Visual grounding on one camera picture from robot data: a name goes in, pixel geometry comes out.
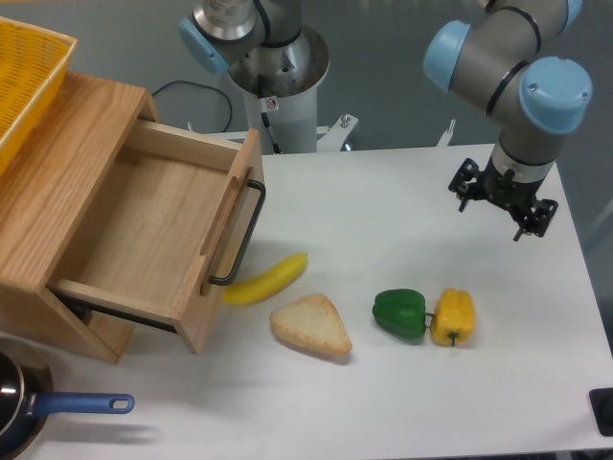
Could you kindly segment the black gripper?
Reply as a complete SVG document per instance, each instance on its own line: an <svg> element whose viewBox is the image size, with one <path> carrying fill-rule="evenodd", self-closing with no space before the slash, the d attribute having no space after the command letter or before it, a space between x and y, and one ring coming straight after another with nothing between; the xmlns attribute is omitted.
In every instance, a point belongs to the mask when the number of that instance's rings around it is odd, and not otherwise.
<svg viewBox="0 0 613 460"><path fill-rule="evenodd" d="M518 230L512 240L518 242L524 235L543 238L556 215L558 202L552 199L535 199L539 181L523 183L514 180L514 170L500 173L492 160L483 172L467 158L451 179L448 190L460 201L463 212L470 201L482 199L482 186L486 200L512 213Z"/></svg>

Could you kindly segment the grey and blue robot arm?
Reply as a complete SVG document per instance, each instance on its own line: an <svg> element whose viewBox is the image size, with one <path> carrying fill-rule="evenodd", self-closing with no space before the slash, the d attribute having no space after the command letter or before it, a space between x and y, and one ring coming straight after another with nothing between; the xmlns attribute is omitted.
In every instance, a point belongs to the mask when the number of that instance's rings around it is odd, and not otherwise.
<svg viewBox="0 0 613 460"><path fill-rule="evenodd" d="M593 85L576 62L542 57L581 10L579 1L486 1L479 26L445 24L423 59L424 74L501 132L488 164L466 160L449 188L462 203L507 212L520 235L543 236L557 209L537 191L590 103ZM228 75L243 93L249 125L267 153L313 152L317 88L329 70L326 42L297 1L202 1L179 25L193 58Z"/></svg>

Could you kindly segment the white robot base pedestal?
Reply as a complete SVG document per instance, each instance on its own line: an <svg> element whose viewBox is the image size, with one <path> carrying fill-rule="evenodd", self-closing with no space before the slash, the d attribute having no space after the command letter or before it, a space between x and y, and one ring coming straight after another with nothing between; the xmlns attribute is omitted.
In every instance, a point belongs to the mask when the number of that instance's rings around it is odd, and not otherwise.
<svg viewBox="0 0 613 460"><path fill-rule="evenodd" d="M328 70L328 46L308 26L290 44L257 47L231 65L229 77L242 94L248 125L260 133L263 154L350 148L356 117L343 114L318 127L317 90Z"/></svg>

